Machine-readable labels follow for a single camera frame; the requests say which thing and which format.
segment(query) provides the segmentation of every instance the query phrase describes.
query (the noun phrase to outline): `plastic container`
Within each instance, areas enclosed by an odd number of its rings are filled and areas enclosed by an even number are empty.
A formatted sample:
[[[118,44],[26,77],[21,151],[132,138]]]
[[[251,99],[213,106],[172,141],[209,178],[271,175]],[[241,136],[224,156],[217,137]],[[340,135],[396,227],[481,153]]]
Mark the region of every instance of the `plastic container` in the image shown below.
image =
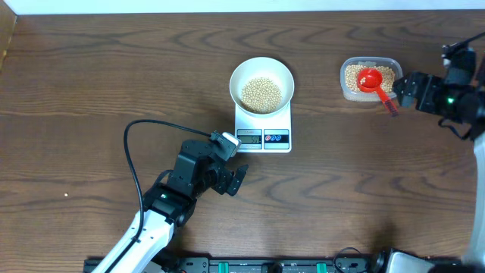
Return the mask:
[[[256,114],[246,110],[241,102],[241,94],[243,87],[252,79],[258,77],[266,77],[272,80],[281,90],[281,102],[276,110],[268,114]],[[240,64],[229,82],[230,96],[236,103],[237,107],[241,108],[243,112],[254,118],[269,118],[277,115],[289,105],[289,101],[293,97],[295,91],[295,82],[293,75],[289,69],[281,62],[267,57],[251,58]]]
[[[340,85],[342,86],[343,96],[351,101],[355,102],[380,102],[379,96],[376,93],[364,93],[352,91],[346,85],[346,68],[348,65],[361,64],[364,66],[385,66],[390,67],[394,74],[396,75],[394,80],[402,78],[402,69],[396,60],[391,58],[381,58],[381,57],[353,57],[345,61],[340,68]],[[387,93],[387,95],[394,99],[396,97],[395,93]]]

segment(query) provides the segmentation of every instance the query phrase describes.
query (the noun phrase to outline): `red scoop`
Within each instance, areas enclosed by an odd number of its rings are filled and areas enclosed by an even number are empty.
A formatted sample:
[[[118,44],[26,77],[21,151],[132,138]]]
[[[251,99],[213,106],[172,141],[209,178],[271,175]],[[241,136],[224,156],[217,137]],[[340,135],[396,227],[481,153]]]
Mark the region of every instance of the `red scoop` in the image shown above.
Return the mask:
[[[382,74],[377,69],[373,68],[365,68],[363,71],[360,71],[357,76],[357,86],[362,92],[372,93],[376,92],[386,107],[387,111],[395,117],[399,113],[397,111],[396,106],[394,103],[389,99],[386,93],[380,88],[382,83]]]

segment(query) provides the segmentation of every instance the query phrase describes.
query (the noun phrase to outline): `green connector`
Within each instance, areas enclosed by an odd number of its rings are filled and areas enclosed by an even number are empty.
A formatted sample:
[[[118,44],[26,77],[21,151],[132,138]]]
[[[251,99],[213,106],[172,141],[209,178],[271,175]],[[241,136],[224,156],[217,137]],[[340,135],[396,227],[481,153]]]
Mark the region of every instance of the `green connector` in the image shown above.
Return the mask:
[[[219,273],[229,273],[228,262],[219,262]]]
[[[328,273],[327,271],[327,264],[325,263],[318,263],[317,264],[317,273]]]

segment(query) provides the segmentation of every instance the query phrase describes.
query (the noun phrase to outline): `wooden table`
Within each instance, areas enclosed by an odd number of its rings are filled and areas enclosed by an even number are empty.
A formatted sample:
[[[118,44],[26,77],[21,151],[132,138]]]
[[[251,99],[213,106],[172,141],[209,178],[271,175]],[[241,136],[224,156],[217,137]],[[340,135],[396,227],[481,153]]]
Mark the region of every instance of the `wooden table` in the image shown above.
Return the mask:
[[[296,79],[293,151],[238,155],[237,196],[208,191],[172,242],[213,256],[332,256],[394,246],[459,256],[476,191],[471,142],[438,117],[343,98],[353,56],[443,75],[440,47],[484,11],[20,17],[0,75],[0,271],[79,272],[120,239],[138,201],[122,133],[138,118],[233,132],[230,75],[248,58]],[[485,42],[474,44],[485,48]],[[143,191],[199,136],[151,124],[130,148]]]

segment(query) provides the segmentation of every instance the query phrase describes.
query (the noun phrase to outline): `digital kitchen scale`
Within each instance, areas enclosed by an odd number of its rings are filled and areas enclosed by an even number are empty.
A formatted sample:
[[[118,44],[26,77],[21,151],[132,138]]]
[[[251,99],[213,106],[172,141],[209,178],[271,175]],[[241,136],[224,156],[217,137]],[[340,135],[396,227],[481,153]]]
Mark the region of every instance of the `digital kitchen scale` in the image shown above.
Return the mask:
[[[237,152],[291,151],[290,104],[275,116],[255,118],[236,107],[236,137],[241,140]]]
[[[281,100],[274,111],[251,112],[241,101],[242,90],[251,80],[264,78],[278,86]],[[236,103],[235,136],[241,140],[237,152],[291,151],[291,106],[295,82],[289,69],[273,58],[251,58],[240,64],[230,78],[230,95]]]

